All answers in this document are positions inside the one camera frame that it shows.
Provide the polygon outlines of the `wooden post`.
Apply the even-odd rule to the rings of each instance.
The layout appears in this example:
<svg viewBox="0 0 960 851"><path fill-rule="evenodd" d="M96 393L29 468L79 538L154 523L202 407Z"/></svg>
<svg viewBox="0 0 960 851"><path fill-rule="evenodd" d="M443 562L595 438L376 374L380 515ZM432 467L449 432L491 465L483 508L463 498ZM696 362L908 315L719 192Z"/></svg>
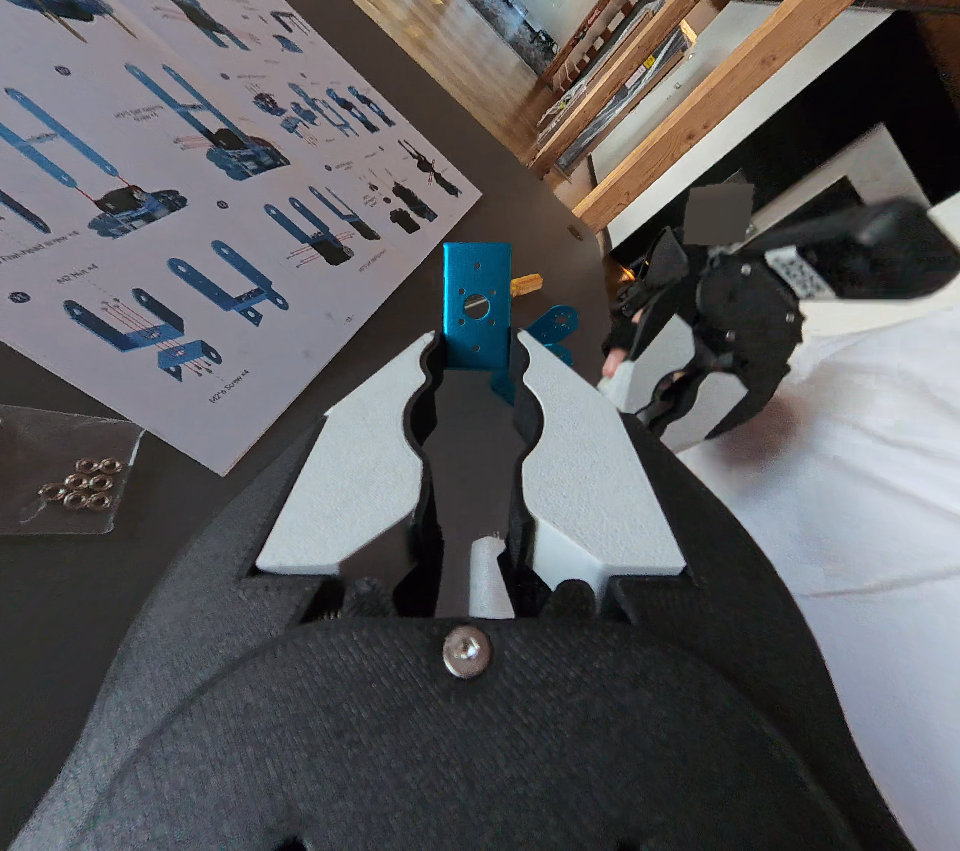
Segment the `wooden post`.
<svg viewBox="0 0 960 851"><path fill-rule="evenodd" d="M784 0L654 131L585 197L574 214L601 232L662 183L702 141L855 0Z"/></svg>
<svg viewBox="0 0 960 851"><path fill-rule="evenodd" d="M609 62L588 85L575 108L566 111L567 118L555 135L541 149L531 171L539 180L556 165L576 139L589 128L619 89L631 78L646 59L678 28L682 20L701 0L668 0L651 18L646 27L633 35L624 46L611 54Z"/></svg>

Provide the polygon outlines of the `blue perforated metal bracket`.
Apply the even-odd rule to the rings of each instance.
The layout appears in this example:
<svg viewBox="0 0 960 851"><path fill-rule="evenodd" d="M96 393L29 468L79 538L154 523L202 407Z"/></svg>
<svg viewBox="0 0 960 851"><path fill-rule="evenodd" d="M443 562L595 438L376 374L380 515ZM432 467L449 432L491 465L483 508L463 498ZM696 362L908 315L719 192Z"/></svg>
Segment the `blue perforated metal bracket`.
<svg viewBox="0 0 960 851"><path fill-rule="evenodd" d="M558 360L573 365L570 350L563 344L579 327L579 313L570 305L555 305L537 318L525 331Z"/></svg>

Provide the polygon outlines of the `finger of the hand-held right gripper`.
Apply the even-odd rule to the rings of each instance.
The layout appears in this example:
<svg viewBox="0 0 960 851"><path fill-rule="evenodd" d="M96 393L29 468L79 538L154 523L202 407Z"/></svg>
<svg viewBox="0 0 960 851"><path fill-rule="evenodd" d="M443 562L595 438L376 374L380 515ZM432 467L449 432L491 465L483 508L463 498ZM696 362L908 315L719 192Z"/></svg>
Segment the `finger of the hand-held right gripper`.
<svg viewBox="0 0 960 851"><path fill-rule="evenodd" d="M679 315L635 359L632 395L642 423L675 423L690 414L704 383L704 342Z"/></svg>
<svg viewBox="0 0 960 851"><path fill-rule="evenodd" d="M736 374L711 371L696 375L667 412L661 442L675 454L704 443L747 393Z"/></svg>

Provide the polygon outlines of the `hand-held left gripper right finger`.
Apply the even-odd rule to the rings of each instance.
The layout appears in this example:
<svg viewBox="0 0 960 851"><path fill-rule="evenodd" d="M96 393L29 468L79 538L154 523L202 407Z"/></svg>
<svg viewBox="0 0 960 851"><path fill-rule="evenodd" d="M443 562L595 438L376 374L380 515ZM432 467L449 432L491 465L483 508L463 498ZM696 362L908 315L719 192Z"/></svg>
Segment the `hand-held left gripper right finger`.
<svg viewBox="0 0 960 851"><path fill-rule="evenodd" d="M527 330L510 347L524 441L504 539L471 548L471 617L592 615L615 579L677 577L681 547L616 407Z"/></svg>

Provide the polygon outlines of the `cluster of small metal nuts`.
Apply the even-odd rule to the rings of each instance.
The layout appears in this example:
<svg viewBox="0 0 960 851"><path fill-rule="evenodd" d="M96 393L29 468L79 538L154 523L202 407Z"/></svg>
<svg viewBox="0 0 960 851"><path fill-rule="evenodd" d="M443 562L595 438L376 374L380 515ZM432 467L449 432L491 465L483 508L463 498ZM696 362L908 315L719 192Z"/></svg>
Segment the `cluster of small metal nuts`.
<svg viewBox="0 0 960 851"><path fill-rule="evenodd" d="M35 497L43 505L69 511L107 512L114 506L126 470L118 457L79 458L65 478L41 485Z"/></svg>

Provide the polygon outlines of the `person's white shirt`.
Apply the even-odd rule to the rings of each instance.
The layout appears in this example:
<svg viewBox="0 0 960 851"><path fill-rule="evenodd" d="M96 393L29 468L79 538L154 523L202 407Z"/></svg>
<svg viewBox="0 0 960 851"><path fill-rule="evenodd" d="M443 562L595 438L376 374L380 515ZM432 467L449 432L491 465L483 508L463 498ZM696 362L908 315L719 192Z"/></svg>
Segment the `person's white shirt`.
<svg viewBox="0 0 960 851"><path fill-rule="evenodd" d="M958 306L804 345L679 457L786 583L911 843L958 849Z"/></svg>

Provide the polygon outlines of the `dark desk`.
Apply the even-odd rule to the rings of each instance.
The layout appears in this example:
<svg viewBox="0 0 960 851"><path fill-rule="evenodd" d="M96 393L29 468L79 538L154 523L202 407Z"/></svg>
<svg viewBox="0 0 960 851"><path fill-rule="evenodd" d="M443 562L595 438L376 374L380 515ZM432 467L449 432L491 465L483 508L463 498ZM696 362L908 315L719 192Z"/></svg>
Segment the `dark desk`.
<svg viewBox="0 0 960 851"><path fill-rule="evenodd" d="M512 150L415 62L354 0L287 0L375 88L396 101L482 192L455 242L509 242L523 274L546 291L519 301L533 319L546 294L580 314L574 365L599 370L609 329L598 244ZM309 425L441 318L442 251L392 294L226 477L147 435L117 527L94 536L2 537L2 849L56 780L85 727L110 665L179 554Z"/></svg>

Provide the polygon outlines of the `white cabinet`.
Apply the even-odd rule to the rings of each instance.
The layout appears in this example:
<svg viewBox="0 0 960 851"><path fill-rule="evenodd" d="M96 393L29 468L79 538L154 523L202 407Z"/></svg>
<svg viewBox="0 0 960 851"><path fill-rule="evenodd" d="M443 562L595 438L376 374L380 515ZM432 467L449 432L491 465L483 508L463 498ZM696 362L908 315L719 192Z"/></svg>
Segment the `white cabinet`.
<svg viewBox="0 0 960 851"><path fill-rule="evenodd" d="M811 221L851 207L903 199L928 210L931 203L884 124L775 197L750 221L750 242L785 221Z"/></svg>

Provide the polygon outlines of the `clear plastic bag with nuts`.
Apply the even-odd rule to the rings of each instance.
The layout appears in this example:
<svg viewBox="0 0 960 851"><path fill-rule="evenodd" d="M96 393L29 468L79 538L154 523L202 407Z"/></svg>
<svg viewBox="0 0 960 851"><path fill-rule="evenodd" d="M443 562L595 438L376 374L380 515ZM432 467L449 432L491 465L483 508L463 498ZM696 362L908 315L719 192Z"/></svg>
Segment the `clear plastic bag with nuts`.
<svg viewBox="0 0 960 851"><path fill-rule="evenodd" d="M134 472L143 430L136 424L85 415L3 405L1 413L1 537L102 536L115 518ZM112 509L69 511L37 499L78 459L118 458L126 464Z"/></svg>

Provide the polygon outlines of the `stack of leaning framed panels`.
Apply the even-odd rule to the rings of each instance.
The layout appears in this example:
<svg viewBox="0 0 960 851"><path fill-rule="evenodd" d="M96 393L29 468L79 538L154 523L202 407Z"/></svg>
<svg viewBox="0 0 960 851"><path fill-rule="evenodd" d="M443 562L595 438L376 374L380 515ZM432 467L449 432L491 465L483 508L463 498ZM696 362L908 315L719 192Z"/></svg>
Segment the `stack of leaning framed panels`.
<svg viewBox="0 0 960 851"><path fill-rule="evenodd" d="M537 177L575 171L683 59L697 39L688 17L699 2L658 2L577 87L531 163Z"/></svg>

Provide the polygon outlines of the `blue metal U bracket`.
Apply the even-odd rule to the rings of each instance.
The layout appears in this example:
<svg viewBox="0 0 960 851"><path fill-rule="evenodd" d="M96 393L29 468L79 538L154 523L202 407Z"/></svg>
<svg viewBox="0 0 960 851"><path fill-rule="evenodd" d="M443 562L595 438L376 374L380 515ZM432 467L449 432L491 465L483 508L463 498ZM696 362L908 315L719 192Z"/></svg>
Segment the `blue metal U bracket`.
<svg viewBox="0 0 960 851"><path fill-rule="evenodd" d="M512 246L448 242L443 258L446 368L489 373L492 391L512 406Z"/></svg>

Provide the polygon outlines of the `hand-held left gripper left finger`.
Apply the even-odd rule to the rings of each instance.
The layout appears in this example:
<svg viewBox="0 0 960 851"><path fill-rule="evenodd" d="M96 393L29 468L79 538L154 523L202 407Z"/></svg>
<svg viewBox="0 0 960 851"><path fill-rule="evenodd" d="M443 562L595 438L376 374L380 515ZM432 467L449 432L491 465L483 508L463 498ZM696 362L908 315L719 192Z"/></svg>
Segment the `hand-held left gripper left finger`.
<svg viewBox="0 0 960 851"><path fill-rule="evenodd" d="M413 569L415 533L432 490L414 410L433 400L428 360L438 334L416 338L324 414L316 441L255 562L276 576L359 572L361 557L389 578Z"/></svg>

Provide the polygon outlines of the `white assembly instruction sheet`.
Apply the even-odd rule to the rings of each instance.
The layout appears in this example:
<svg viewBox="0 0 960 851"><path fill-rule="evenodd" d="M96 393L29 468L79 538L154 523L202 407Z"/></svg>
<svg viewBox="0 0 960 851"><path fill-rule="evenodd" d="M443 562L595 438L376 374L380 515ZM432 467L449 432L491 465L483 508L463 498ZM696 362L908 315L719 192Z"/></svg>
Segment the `white assembly instruction sheet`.
<svg viewBox="0 0 960 851"><path fill-rule="evenodd" d="M2 341L224 475L481 192L287 0L1 1Z"/></svg>

